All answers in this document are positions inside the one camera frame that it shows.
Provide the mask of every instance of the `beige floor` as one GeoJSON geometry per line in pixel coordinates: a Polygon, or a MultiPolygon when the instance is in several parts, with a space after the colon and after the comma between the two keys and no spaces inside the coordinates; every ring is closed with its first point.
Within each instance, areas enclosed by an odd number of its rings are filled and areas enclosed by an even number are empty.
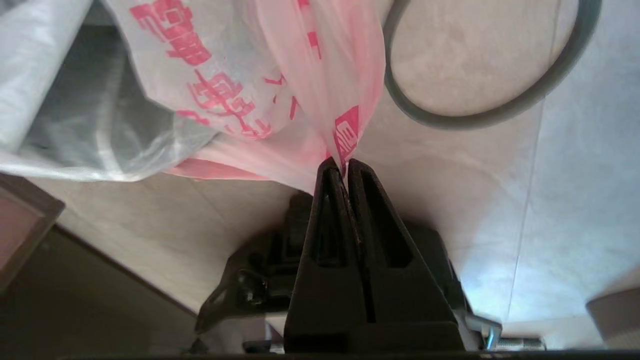
{"type": "MultiPolygon", "coordinates": [[[[492,107],[557,56],[576,1],[414,1],[394,69],[442,113],[492,107]]],[[[386,1],[376,6],[384,18],[386,1]]],[[[544,101],[468,132],[420,126],[385,94],[356,157],[396,208],[442,234],[475,310],[551,347],[601,340],[585,310],[640,284],[640,2],[606,0],[594,39],[544,101]]],[[[160,174],[133,184],[35,179],[60,222],[193,309],[246,236],[281,218],[293,189],[160,174]]]]}

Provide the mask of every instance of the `gray cable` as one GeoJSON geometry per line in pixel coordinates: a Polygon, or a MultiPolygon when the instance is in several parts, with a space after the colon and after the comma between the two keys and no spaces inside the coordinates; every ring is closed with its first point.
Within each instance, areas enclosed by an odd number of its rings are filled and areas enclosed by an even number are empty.
{"type": "Polygon", "coordinates": [[[580,0],[575,24],[564,49],[547,72],[520,95],[503,105],[481,113],[464,116],[445,116],[431,113],[414,104],[403,93],[394,79],[391,67],[391,48],[397,25],[409,2],[410,0],[395,0],[383,27],[385,54],[387,56],[385,84],[398,108],[411,119],[425,126],[448,130],[477,129],[495,125],[513,118],[544,98],[571,71],[584,52],[596,28],[598,17],[600,16],[600,7],[602,6],[602,0],[580,0]]]}

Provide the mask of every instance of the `white plastic bag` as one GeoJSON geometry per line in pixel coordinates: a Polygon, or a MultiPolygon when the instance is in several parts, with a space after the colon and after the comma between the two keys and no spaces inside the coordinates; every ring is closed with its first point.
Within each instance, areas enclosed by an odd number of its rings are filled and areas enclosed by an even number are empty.
{"type": "Polygon", "coordinates": [[[0,171],[135,181],[175,166],[215,133],[146,100],[118,30],[81,27],[90,4],[26,1],[0,18],[9,27],[1,45],[15,42],[0,60],[0,171]]]}
{"type": "Polygon", "coordinates": [[[368,0],[106,0],[147,97],[221,131],[170,172],[312,191],[342,166],[383,86],[368,0]]]}

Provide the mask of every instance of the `red chinese characters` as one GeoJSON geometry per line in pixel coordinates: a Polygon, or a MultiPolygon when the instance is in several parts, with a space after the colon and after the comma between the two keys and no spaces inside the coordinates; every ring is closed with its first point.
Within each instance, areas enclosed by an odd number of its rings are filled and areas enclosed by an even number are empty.
{"type": "MultiPolygon", "coordinates": [[[[302,14],[308,13],[310,11],[311,4],[309,0],[298,0],[298,8],[302,14]]],[[[312,17],[308,16],[311,25],[314,25],[312,21],[312,17]]],[[[307,33],[307,39],[309,40],[309,46],[314,47],[318,54],[318,59],[322,60],[322,54],[320,53],[320,43],[318,41],[318,34],[315,31],[309,31],[307,33]]]]}
{"type": "Polygon", "coordinates": [[[195,74],[198,82],[188,84],[188,88],[196,104],[207,113],[219,117],[233,116],[237,119],[237,124],[240,127],[239,131],[234,130],[232,126],[227,124],[225,130],[228,133],[240,133],[244,137],[254,140],[265,138],[271,134],[270,124],[265,124],[260,119],[257,119],[254,122],[256,129],[244,119],[255,109],[255,105],[252,101],[246,102],[240,97],[241,84],[234,83],[223,72],[213,75],[209,80],[206,80],[197,70],[195,70],[195,74]],[[215,111],[216,108],[221,108],[222,111],[215,111]]]}
{"type": "Polygon", "coordinates": [[[333,140],[338,147],[341,162],[346,159],[358,145],[358,125],[360,122],[358,106],[354,106],[339,118],[335,119],[333,140]]]}
{"type": "Polygon", "coordinates": [[[196,66],[211,58],[200,37],[193,31],[191,10],[181,0],[156,0],[129,9],[142,29],[151,31],[160,41],[169,42],[172,58],[181,58],[196,66]]]}
{"type": "Polygon", "coordinates": [[[177,115],[180,115],[181,117],[186,117],[188,119],[194,120],[195,122],[202,124],[202,125],[206,125],[209,126],[211,124],[211,122],[209,121],[209,119],[200,117],[200,115],[195,112],[195,111],[191,111],[191,110],[178,110],[175,112],[177,115]]]}
{"type": "MultiPolygon", "coordinates": [[[[264,78],[264,82],[267,84],[272,84],[272,85],[282,85],[282,83],[285,81],[284,79],[284,75],[280,74],[280,79],[278,80],[273,80],[273,79],[267,79],[264,78]]],[[[273,97],[273,103],[276,103],[276,96],[273,97]]],[[[298,100],[296,99],[295,96],[291,97],[291,108],[289,109],[289,120],[293,120],[293,118],[296,116],[296,109],[298,108],[298,100]]]]}

